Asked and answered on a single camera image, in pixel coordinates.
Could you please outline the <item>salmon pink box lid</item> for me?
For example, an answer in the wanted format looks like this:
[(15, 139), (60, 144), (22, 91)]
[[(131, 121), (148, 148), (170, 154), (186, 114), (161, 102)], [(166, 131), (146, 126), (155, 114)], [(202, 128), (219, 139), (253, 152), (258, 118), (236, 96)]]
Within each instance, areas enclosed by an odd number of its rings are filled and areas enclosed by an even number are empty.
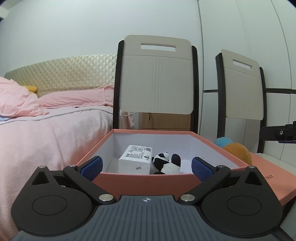
[(286, 205), (295, 197), (295, 167), (267, 154), (250, 154), (281, 205)]

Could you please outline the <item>teal plush ball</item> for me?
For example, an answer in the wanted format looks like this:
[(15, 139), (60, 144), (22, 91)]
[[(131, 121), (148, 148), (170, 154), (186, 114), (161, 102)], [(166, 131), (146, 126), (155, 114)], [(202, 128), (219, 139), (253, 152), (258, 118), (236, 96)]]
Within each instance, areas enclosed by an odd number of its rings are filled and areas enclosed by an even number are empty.
[(215, 145), (217, 145), (217, 146), (219, 146), (221, 148), (223, 148), (226, 145), (231, 144), (231, 143), (233, 143), (233, 141), (230, 138), (228, 138), (228, 137), (220, 137), (220, 138), (217, 138), (215, 140), (215, 142), (214, 142)]

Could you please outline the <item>orange plush ball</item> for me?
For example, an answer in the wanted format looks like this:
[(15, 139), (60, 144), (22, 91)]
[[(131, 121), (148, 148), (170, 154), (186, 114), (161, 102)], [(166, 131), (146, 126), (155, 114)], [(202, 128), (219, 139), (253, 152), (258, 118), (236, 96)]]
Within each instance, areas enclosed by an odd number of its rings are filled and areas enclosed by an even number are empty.
[(240, 143), (229, 143), (222, 149), (226, 150), (241, 161), (247, 163), (249, 166), (252, 165), (252, 156), (244, 145)]

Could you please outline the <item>salmon pink storage box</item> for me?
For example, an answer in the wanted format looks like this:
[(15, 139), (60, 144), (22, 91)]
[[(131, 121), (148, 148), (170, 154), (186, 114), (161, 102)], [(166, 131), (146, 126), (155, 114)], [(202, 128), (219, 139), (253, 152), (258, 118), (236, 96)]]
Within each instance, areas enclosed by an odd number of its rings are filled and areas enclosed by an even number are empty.
[(112, 130), (79, 162), (94, 156), (103, 162), (94, 184), (116, 198), (122, 195), (173, 195), (179, 197), (211, 174), (199, 168), (192, 173), (192, 160), (234, 171), (247, 164), (192, 132)]

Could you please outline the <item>panda plush toy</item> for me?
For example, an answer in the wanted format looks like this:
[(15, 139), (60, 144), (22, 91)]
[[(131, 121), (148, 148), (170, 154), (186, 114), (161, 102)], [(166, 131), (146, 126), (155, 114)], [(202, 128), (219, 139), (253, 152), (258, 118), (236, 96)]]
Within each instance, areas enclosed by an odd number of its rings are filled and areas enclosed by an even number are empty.
[(152, 165), (155, 169), (154, 175), (179, 174), (181, 169), (181, 158), (178, 154), (173, 154), (169, 160), (168, 152), (159, 153), (152, 157)]

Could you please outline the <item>white labelled carton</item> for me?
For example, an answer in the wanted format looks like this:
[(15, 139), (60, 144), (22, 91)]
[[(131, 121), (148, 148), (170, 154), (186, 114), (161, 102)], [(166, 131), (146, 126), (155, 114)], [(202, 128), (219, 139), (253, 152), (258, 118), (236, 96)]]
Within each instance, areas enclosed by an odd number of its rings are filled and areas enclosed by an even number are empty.
[(149, 175), (151, 166), (151, 147), (129, 145), (118, 160), (119, 174)]

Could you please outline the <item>bed with pink sheet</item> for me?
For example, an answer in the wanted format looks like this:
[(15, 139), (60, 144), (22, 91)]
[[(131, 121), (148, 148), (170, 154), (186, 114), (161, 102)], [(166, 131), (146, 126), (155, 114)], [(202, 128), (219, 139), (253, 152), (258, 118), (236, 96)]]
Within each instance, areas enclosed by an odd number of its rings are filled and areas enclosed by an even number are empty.
[[(113, 85), (115, 54), (83, 55), (24, 66), (5, 74), (19, 85), (34, 85), (37, 96)], [(38, 166), (61, 170), (77, 164), (112, 129), (112, 107), (48, 109), (39, 116), (1, 122), (1, 240), (16, 232), (11, 207)]]

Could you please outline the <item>wooden drawer cabinet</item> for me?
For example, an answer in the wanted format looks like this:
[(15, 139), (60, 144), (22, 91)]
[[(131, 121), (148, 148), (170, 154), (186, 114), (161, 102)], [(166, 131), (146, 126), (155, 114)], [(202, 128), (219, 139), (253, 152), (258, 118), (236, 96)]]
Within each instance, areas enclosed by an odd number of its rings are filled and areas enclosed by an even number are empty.
[(143, 130), (189, 131), (191, 115), (141, 113), (139, 125)]

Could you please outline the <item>pink pillow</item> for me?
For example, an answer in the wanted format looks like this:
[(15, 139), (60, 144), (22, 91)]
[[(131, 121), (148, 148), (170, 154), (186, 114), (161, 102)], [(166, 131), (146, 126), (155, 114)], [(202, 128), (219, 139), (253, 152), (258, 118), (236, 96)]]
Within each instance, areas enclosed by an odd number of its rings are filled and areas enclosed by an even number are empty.
[(113, 107), (114, 86), (106, 85), (88, 90), (67, 90), (38, 98), (41, 108), (110, 106)]

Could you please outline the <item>yellow plush toy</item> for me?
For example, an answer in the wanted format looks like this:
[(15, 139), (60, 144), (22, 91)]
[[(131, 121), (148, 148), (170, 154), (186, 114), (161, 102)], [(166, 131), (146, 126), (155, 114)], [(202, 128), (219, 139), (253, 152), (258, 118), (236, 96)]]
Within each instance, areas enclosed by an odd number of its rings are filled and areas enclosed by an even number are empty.
[(37, 87), (36, 86), (30, 86), (30, 85), (23, 85), (30, 93), (36, 93), (37, 92)]

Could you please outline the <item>pink duvet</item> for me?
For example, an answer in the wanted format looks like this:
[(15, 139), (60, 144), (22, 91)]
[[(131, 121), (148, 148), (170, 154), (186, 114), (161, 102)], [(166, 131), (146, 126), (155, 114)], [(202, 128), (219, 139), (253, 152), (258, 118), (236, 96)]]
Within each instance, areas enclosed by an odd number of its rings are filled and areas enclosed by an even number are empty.
[(3, 117), (18, 118), (49, 113), (40, 108), (36, 94), (30, 93), (12, 79), (1, 77), (0, 98), (1, 116)]

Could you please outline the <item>beige chair, black frame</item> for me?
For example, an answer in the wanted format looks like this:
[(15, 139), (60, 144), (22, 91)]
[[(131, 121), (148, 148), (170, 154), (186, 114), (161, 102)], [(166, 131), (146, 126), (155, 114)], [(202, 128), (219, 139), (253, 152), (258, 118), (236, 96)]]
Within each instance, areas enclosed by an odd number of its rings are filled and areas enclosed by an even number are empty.
[(128, 35), (118, 44), (113, 128), (119, 112), (189, 115), (198, 132), (198, 51), (180, 38)]

